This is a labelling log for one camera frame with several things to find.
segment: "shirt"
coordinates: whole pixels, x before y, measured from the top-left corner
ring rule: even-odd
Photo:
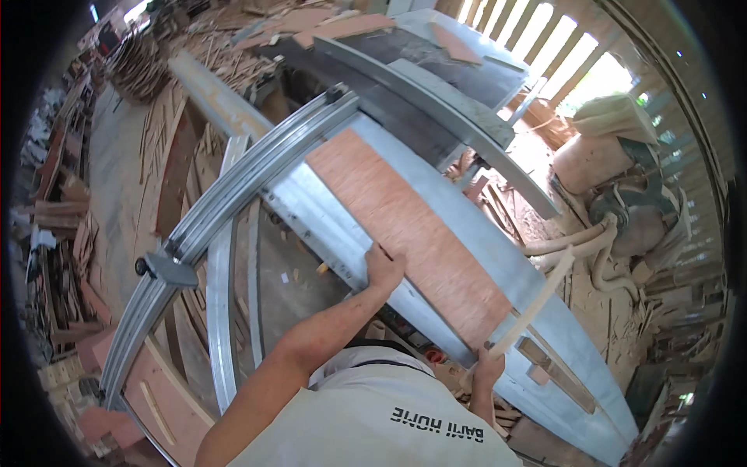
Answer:
[[[372,360],[411,368],[353,368]],[[427,365],[397,350],[343,349],[309,387],[316,390],[301,388],[229,467],[521,466],[493,428],[459,404]]]

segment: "concrete floor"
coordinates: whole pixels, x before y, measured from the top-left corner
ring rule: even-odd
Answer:
[[[92,261],[91,283],[118,322],[140,278],[134,260],[154,251],[150,234],[157,176],[140,185],[140,134],[147,105],[133,106],[107,87],[96,103],[90,147],[90,210],[99,224]],[[238,227],[236,293],[247,300],[247,220]],[[293,232],[281,235],[266,210],[260,214],[259,269],[264,346],[272,350],[295,323],[339,303],[349,288],[335,274],[316,273],[319,261],[304,248]],[[294,279],[298,270],[298,280]],[[286,274],[289,283],[282,281]],[[190,387],[216,415],[210,364],[196,333],[185,316],[177,313],[177,330]],[[250,346],[238,355],[242,377],[254,370]]]

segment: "person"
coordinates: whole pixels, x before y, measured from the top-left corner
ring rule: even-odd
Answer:
[[[205,435],[196,467],[521,465],[493,429],[503,356],[479,349],[468,411],[404,346],[348,345],[404,277],[405,256],[379,244],[365,261],[368,287],[283,335]]]

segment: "forearm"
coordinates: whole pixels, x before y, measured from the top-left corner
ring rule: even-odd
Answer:
[[[390,295],[391,291],[369,287],[355,297],[312,315],[292,327],[268,359],[273,354],[292,359],[311,375],[355,337]]]
[[[495,423],[495,408],[493,407],[492,386],[472,383],[469,411],[485,420],[491,427],[493,426]]]

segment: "slatted wall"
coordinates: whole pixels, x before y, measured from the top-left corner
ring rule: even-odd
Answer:
[[[719,97],[707,73],[698,72],[707,70],[707,65],[698,62],[692,38],[685,36],[670,13],[655,1],[465,0],[457,17],[523,55],[533,77],[547,77],[545,89],[551,95],[541,97],[553,106],[576,88],[605,52],[614,54],[636,77],[630,93],[648,98],[645,111],[663,147],[660,160],[666,185],[685,190],[692,223],[692,240],[678,263],[652,279],[657,290],[721,275],[724,179],[734,176],[731,136]],[[527,26],[538,19],[547,22],[534,43],[528,44]],[[569,35],[559,35],[560,29],[569,29],[570,19],[577,25]],[[566,27],[559,28],[562,22]],[[589,36],[598,41],[596,46],[589,47]],[[677,51],[690,57],[689,61],[673,60],[680,58]],[[674,62],[673,67],[661,67],[662,53]],[[566,61],[570,56],[574,60]],[[571,62],[580,66],[568,69]]]

